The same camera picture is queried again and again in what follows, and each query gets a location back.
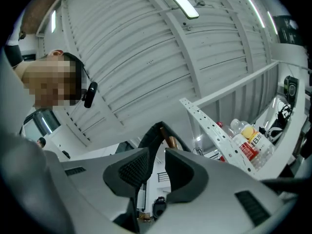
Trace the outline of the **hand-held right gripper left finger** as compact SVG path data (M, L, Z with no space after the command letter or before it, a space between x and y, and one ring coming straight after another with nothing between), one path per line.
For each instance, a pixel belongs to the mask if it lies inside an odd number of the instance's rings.
M139 233L137 196L149 169L148 148L62 163L92 207L115 224Z

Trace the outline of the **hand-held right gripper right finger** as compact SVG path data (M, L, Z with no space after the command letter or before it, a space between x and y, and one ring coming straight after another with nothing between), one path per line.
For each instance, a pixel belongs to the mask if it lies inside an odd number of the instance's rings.
M295 204L228 163L167 149L171 192L151 234L269 234Z

